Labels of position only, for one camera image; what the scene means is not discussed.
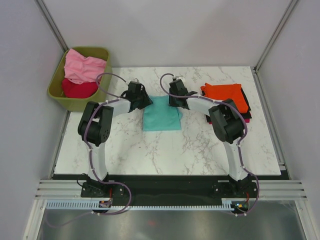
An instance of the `teal cloth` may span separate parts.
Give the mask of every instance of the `teal cloth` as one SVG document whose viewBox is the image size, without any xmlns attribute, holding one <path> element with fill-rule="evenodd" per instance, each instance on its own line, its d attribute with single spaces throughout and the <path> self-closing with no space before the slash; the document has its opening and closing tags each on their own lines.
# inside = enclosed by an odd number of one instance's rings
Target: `teal cloth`
<svg viewBox="0 0 320 240">
<path fill-rule="evenodd" d="M 183 114 L 177 107 L 169 106 L 169 96 L 150 96 L 153 104 L 143 112 L 143 131 L 181 130 L 180 119 Z"/>
</svg>

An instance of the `pink cloth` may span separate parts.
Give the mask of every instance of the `pink cloth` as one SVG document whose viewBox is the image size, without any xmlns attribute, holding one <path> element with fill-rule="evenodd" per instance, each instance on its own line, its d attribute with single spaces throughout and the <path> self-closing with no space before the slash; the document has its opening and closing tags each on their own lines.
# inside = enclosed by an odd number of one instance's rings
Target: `pink cloth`
<svg viewBox="0 0 320 240">
<path fill-rule="evenodd" d="M 96 57 L 85 57 L 70 49 L 65 56 L 64 77 L 75 84 L 92 83 L 105 71 L 107 62 Z"/>
</svg>

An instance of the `green basket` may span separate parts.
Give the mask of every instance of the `green basket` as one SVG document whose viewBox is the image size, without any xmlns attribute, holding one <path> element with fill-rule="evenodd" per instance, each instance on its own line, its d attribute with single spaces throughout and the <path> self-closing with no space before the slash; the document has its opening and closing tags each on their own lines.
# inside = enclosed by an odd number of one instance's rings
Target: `green basket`
<svg viewBox="0 0 320 240">
<path fill-rule="evenodd" d="M 80 53 L 85 57 L 95 57 L 98 59 L 105 60 L 106 67 L 104 69 L 104 72 L 112 73 L 112 67 L 110 66 L 110 63 L 109 63 L 110 62 L 109 53 L 105 48 L 78 46 L 78 47 L 73 47 L 72 49 L 76 50 L 78 53 Z M 65 109 L 71 112 L 83 112 L 89 101 L 104 102 L 106 100 L 106 94 L 103 91 L 101 91 L 100 88 L 98 88 L 98 90 L 88 98 L 66 97 L 62 89 L 62 81 L 65 79 L 65 63 L 66 63 L 66 55 L 68 51 L 64 53 L 52 77 L 47 93 L 51 98 L 57 100 Z M 102 76 L 100 87 L 102 87 L 104 90 L 107 91 L 110 85 L 111 77 L 112 77 L 111 75 L 107 75 L 107 74 Z"/>
</svg>

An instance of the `folded orange shirt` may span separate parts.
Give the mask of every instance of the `folded orange shirt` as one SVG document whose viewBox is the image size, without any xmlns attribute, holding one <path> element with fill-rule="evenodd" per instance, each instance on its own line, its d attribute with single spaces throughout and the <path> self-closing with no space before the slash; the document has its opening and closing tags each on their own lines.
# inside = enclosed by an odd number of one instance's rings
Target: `folded orange shirt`
<svg viewBox="0 0 320 240">
<path fill-rule="evenodd" d="M 248 105 L 241 92 L 241 84 L 210 85 L 205 83 L 201 91 L 207 98 L 222 100 L 232 99 L 241 114 L 248 112 Z"/>
</svg>

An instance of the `dark red cloth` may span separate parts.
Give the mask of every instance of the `dark red cloth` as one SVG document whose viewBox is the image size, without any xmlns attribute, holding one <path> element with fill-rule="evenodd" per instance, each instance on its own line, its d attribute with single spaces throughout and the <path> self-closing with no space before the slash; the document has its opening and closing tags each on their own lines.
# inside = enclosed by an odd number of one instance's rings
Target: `dark red cloth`
<svg viewBox="0 0 320 240">
<path fill-rule="evenodd" d="M 62 89 L 66 97 L 73 99 L 86 99 L 91 97 L 97 90 L 98 86 L 95 82 L 84 82 L 75 84 L 68 78 L 63 79 Z"/>
</svg>

